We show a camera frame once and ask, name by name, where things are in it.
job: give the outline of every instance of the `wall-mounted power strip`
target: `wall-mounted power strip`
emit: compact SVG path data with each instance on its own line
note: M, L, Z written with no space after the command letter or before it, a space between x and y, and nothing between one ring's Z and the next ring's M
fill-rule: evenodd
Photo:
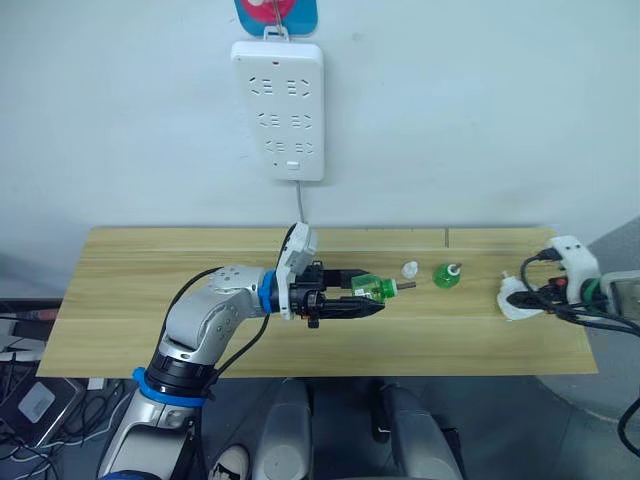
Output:
M236 42L231 60L271 177L324 177L322 51L281 39Z

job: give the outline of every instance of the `shoe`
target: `shoe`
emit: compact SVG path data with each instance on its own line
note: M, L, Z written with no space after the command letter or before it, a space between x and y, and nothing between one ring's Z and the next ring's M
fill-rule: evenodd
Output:
M249 453L240 445L227 448L209 470L209 480L246 480L249 475Z

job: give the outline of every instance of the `bottle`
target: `bottle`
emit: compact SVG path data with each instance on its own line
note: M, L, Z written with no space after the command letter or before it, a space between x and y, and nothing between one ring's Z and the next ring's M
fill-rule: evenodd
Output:
M460 263L445 263L433 272L433 283L440 288L455 287L460 281Z
M356 297L367 297L384 303L385 299L398 295L398 286L393 278L382 279L367 273L351 279L351 292Z

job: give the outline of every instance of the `socket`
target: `socket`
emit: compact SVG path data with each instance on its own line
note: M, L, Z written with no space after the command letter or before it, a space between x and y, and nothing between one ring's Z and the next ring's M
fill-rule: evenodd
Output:
M282 180L324 177L324 70L312 43L233 44L231 61L267 171Z

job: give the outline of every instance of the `table surface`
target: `table surface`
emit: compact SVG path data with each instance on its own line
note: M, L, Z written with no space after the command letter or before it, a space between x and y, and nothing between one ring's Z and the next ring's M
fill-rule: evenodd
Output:
M98 228L91 231L65 295L39 375L128 377L153 353L168 302L196 272L218 265L272 266L286 229ZM517 272L554 235L547 228L319 229L316 259L401 279L419 263L418 287L362 319L285 322L273 315L264 337L229 377L349 375L525 375L596 373L584 329L539 315L507 322L496 305L501 272ZM431 281L442 263L461 262L450 290ZM532 265L533 281L557 273ZM232 354L260 326L246 320Z

